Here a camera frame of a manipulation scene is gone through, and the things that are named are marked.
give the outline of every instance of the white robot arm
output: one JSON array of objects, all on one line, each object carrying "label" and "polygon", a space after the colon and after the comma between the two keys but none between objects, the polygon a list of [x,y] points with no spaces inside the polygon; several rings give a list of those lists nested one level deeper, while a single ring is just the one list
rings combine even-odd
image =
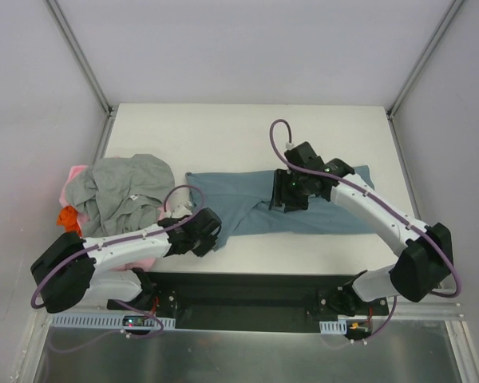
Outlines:
[{"label": "white robot arm", "polygon": [[[82,239],[75,231],[64,233],[30,268],[38,285],[32,307],[58,313],[83,300],[109,299],[142,306],[152,301],[152,284],[147,274],[142,269],[113,269],[188,251],[202,257],[215,246],[220,228],[218,216],[205,208],[191,220],[166,218],[144,230],[123,235]],[[42,296],[42,305],[35,302],[38,294]]]}]

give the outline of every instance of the pink cloth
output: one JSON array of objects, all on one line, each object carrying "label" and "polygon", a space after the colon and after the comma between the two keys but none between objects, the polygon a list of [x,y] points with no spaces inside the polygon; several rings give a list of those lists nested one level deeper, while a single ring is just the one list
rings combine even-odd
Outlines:
[{"label": "pink cloth", "polygon": [[[74,177],[76,177],[78,174],[83,172],[85,169],[87,169],[87,165],[77,165],[77,166],[72,166],[71,169],[69,170],[69,176],[67,177],[67,181],[65,182],[64,187],[62,188],[61,196],[58,199],[58,202],[61,203],[62,207],[69,206],[69,203],[67,202],[67,199],[65,199],[65,187],[67,186],[67,184],[69,182],[71,182],[74,179]],[[161,213],[159,219],[162,219],[163,209],[160,208],[160,210],[161,210],[162,213]],[[83,225],[84,223],[86,223],[88,221],[89,221],[89,216],[87,214],[78,213],[77,222],[78,222],[78,226],[80,228],[81,228],[81,225]],[[142,259],[140,261],[126,263],[124,266],[115,267],[113,270],[124,271],[124,270],[131,270],[134,267],[139,267],[139,268],[141,268],[145,271],[149,271],[149,269],[154,264],[155,260],[156,259]]]},{"label": "pink cloth", "polygon": [[[71,169],[69,170],[69,176],[67,177],[67,181],[65,182],[64,187],[62,188],[61,196],[58,199],[58,202],[61,203],[62,207],[69,206],[67,199],[65,199],[65,187],[67,186],[69,182],[71,182],[74,179],[74,177],[76,177],[78,174],[83,172],[85,169],[87,169],[87,165],[77,165],[77,166],[72,166]],[[77,222],[80,228],[81,228],[81,225],[83,225],[87,221],[89,221],[89,216],[87,214],[78,213]]]}]

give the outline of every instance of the pile of clothes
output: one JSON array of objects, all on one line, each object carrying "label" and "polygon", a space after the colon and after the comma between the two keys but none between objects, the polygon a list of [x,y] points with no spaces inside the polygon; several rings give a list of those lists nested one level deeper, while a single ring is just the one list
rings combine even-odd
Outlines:
[{"label": "pile of clothes", "polygon": [[[158,221],[173,188],[170,167],[150,154],[73,166],[59,199],[57,225],[94,238],[144,229]],[[148,269],[152,263],[150,259],[126,268]]]}]

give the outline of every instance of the orange cloth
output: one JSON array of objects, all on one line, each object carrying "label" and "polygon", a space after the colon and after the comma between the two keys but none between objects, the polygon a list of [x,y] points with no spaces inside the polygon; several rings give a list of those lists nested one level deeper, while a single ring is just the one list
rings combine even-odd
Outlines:
[{"label": "orange cloth", "polygon": [[63,226],[65,231],[76,231],[81,236],[77,222],[78,212],[72,206],[64,207],[57,217],[57,226]]}]

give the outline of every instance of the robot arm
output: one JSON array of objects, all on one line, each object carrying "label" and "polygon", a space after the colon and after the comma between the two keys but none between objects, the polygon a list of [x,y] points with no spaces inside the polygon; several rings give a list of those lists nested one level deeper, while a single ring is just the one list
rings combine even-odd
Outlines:
[{"label": "robot arm", "polygon": [[[307,142],[291,148],[284,155],[290,164],[329,173],[343,182],[279,169],[275,171],[271,207],[285,205],[285,212],[306,210],[310,195],[321,196],[368,223],[398,257],[394,265],[364,271],[331,294],[327,305],[332,310],[339,314],[355,315],[356,307],[361,301],[371,302],[395,295],[419,302],[450,274],[439,254],[418,234],[420,231],[429,236],[452,263],[450,232],[445,226],[438,223],[430,227],[399,211],[370,188],[362,177],[354,174],[354,169],[343,161],[334,159],[323,163]],[[360,185],[363,192],[353,188],[352,184]],[[375,199],[381,200],[386,208],[380,206]],[[394,214],[387,211],[387,207],[405,217],[407,223],[396,219]]]},{"label": "robot arm", "polygon": [[220,219],[209,208],[178,228],[151,235],[184,218],[162,219],[144,230],[105,238],[83,239],[74,231],[61,235],[30,268],[41,288],[43,306],[49,313],[58,313],[83,300],[119,299],[134,306],[152,302],[152,284],[142,269],[111,270],[188,251],[204,256],[215,246],[221,227]]}]

